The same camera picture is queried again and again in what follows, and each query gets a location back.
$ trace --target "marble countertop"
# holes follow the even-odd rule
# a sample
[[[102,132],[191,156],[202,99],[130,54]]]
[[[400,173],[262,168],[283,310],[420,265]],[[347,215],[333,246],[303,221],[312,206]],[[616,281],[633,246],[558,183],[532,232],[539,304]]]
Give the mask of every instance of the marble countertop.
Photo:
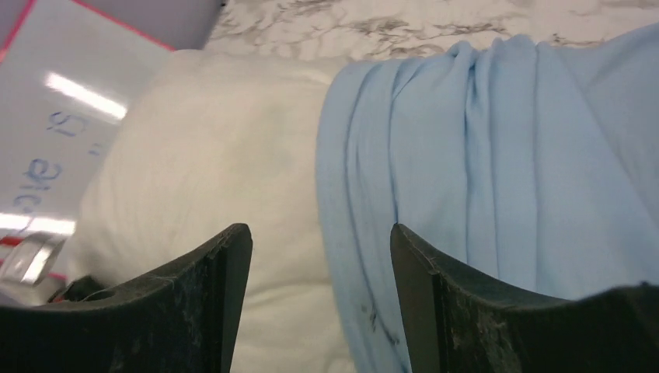
[[[206,49],[290,58],[400,58],[527,34],[589,47],[659,22],[659,0],[229,0]]]

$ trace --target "whiteboard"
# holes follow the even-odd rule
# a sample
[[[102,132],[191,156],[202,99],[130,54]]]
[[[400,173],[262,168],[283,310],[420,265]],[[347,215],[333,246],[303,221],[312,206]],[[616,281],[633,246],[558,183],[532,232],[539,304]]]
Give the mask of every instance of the whiteboard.
[[[0,237],[70,235],[128,105],[169,50],[72,0],[28,6],[0,62]]]

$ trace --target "metal object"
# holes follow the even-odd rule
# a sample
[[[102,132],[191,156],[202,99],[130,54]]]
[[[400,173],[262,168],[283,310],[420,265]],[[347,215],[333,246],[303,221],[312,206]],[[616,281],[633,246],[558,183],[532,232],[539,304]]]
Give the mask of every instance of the metal object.
[[[34,233],[14,247],[0,267],[0,282],[38,285],[53,267],[64,245],[59,235]]]
[[[64,242],[62,236],[42,232],[14,242],[0,267],[0,304],[45,305],[64,288],[64,279],[48,275]]]

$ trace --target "blue cloth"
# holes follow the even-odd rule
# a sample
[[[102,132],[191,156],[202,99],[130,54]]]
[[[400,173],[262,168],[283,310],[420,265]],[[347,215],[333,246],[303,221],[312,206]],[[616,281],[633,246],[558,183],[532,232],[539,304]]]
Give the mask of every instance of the blue cloth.
[[[410,372],[396,222],[520,288],[659,284],[659,25],[589,50],[527,37],[347,66],[319,125],[320,221],[361,373]]]

